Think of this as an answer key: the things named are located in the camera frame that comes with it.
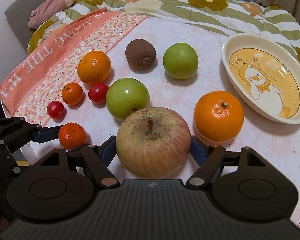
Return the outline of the small mandarin front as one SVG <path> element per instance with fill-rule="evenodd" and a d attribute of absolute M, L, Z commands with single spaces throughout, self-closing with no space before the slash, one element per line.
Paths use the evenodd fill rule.
<path fill-rule="evenodd" d="M 73 150 L 88 142 L 88 136 L 84 128 L 74 122 L 63 125 L 58 132 L 58 139 L 66 150 Z"/>

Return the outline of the small mandarin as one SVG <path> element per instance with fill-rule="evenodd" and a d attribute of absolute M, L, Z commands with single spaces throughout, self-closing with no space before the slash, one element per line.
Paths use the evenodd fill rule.
<path fill-rule="evenodd" d="M 62 88 L 62 99 L 67 105 L 75 106 L 79 104 L 83 99 L 83 95 L 82 87 L 75 82 L 67 83 Z"/>
<path fill-rule="evenodd" d="M 84 128 L 74 122 L 63 125 L 58 132 L 58 139 L 66 150 L 73 150 L 88 142 L 88 136 Z"/>

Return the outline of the red cherry tomato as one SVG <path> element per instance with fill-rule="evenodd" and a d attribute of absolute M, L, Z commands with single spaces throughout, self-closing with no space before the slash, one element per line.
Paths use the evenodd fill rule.
<path fill-rule="evenodd" d="M 63 104 L 59 101 L 51 101 L 46 110 L 49 117 L 53 119 L 61 119 L 65 112 Z"/>
<path fill-rule="evenodd" d="M 103 104 L 106 101 L 106 94 L 109 86 L 103 82 L 92 85 L 88 91 L 88 98 L 96 105 Z"/>

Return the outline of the large orange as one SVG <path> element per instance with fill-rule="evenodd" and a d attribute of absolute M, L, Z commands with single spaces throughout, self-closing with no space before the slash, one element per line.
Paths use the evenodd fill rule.
<path fill-rule="evenodd" d="M 196 131 L 215 144 L 237 137 L 243 122 L 244 111 L 241 103 L 223 90 L 206 93 L 194 107 L 193 123 Z"/>

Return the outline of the large red-yellow apple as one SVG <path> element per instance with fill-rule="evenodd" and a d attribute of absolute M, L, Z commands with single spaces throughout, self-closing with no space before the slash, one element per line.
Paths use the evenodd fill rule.
<path fill-rule="evenodd" d="M 119 127 L 116 153 L 130 173 L 146 179 L 161 179 L 186 161 L 191 132 L 184 118 L 169 108 L 143 108 Z"/>

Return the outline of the green apple front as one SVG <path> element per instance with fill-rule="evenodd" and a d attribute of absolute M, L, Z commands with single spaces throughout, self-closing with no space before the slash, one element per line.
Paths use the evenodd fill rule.
<path fill-rule="evenodd" d="M 148 107 L 150 95 L 139 80 L 124 77 L 116 80 L 106 94 L 108 112 L 117 120 L 125 120 L 137 110 Z"/>

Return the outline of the green apple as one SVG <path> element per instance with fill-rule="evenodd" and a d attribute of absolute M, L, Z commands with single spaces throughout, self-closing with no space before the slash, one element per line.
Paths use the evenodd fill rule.
<path fill-rule="evenodd" d="M 192 78 L 198 69 L 198 55 L 187 43 L 176 43 L 164 53 L 163 66 L 168 76 L 176 80 Z"/>
<path fill-rule="evenodd" d="M 148 107 L 150 95 L 139 80 L 124 77 L 116 80 L 106 94 L 108 112 L 117 120 L 125 120 L 137 110 Z"/>

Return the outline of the green apple back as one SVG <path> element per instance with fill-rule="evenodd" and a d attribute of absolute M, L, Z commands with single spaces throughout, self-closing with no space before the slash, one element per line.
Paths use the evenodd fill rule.
<path fill-rule="evenodd" d="M 176 43 L 164 53 L 163 66 L 168 76 L 176 80 L 192 78 L 198 69 L 198 55 L 187 43 Z"/>

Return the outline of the pink floral bed sheet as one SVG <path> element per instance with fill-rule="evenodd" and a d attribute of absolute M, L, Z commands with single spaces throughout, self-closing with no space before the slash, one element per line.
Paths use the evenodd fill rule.
<path fill-rule="evenodd" d="M 157 58 L 153 66 L 134 69 L 125 51 L 134 39 L 151 43 Z M 42 126 L 56 124 L 47 112 L 49 101 L 60 100 L 69 82 L 78 82 L 77 64 L 92 50 L 106 53 L 111 60 L 108 83 L 132 77 L 148 89 L 151 106 L 167 107 L 179 113 L 193 127 L 193 109 L 204 94 L 224 90 L 236 94 L 222 63 L 225 36 L 164 18 L 106 9 L 80 17 L 44 41 L 0 84 L 0 98 L 13 116 L 23 116 Z M 168 77 L 162 65 L 165 50 L 185 42 L 198 54 L 199 68 L 189 80 Z M 252 147 L 297 187 L 299 201 L 292 221 L 300 227 L 300 124 L 271 121 L 243 104 L 245 120 L 233 141 L 224 144 L 237 151 Z"/>

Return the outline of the cream duck-print oval plate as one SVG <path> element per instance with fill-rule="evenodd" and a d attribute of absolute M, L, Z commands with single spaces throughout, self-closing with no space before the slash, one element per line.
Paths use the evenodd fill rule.
<path fill-rule="evenodd" d="M 239 96 L 258 114 L 300 124 L 300 63 L 277 43 L 236 34 L 222 46 L 222 61 Z"/>

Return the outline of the brown kiwi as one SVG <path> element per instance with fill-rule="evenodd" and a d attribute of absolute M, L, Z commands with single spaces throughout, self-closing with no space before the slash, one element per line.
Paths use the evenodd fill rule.
<path fill-rule="evenodd" d="M 157 52 L 148 41 L 134 39 L 126 46 L 125 56 L 130 67 L 145 69 L 153 66 Z"/>

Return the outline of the grey bed headboard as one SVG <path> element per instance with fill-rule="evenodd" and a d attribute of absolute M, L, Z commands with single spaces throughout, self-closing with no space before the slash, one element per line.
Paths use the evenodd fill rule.
<path fill-rule="evenodd" d="M 21 46 L 27 46 L 34 30 L 27 27 L 31 12 L 46 0 L 16 0 L 5 10 L 5 16 Z"/>

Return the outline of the pink plush toy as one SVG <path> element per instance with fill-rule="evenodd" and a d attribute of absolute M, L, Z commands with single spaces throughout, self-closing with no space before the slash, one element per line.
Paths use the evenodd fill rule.
<path fill-rule="evenodd" d="M 27 23 L 29 29 L 37 29 L 55 13 L 68 9 L 75 0 L 46 0 L 31 12 Z"/>

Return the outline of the green striped floral quilt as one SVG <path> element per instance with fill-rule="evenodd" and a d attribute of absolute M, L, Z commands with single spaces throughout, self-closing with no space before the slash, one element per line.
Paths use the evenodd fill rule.
<path fill-rule="evenodd" d="M 241 0 L 75 0 L 70 8 L 61 9 L 39 26 L 27 52 L 43 42 L 44 30 L 58 20 L 68 24 L 102 8 L 176 20 L 226 36 L 258 34 L 285 48 L 300 63 L 300 25 L 295 17 L 273 2 Z"/>

